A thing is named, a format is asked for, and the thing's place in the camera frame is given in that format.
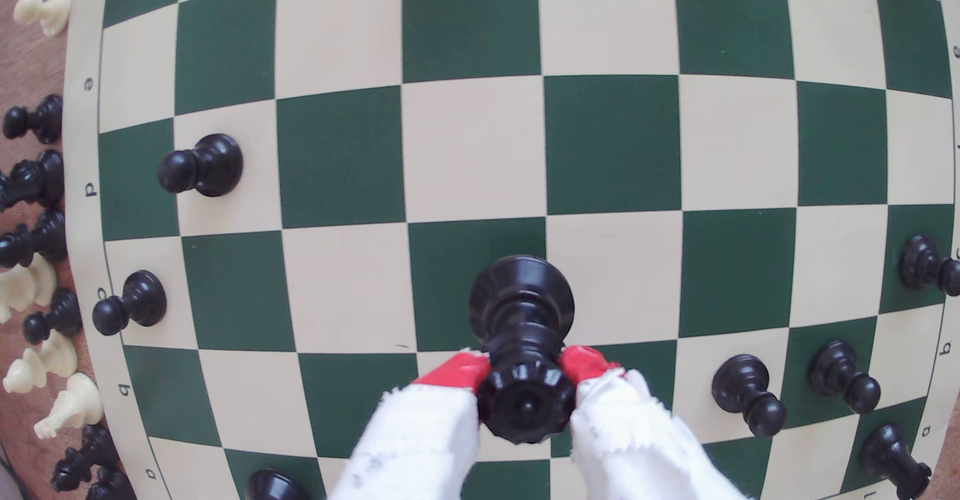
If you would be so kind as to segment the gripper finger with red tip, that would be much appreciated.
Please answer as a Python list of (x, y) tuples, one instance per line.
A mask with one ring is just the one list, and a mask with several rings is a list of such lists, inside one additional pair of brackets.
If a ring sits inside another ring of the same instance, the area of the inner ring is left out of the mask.
[(460, 351), (383, 393), (331, 499), (460, 499), (476, 460), (489, 356)]
[(589, 499), (743, 498), (640, 371), (590, 346), (564, 348), (560, 362), (577, 387), (571, 459)]

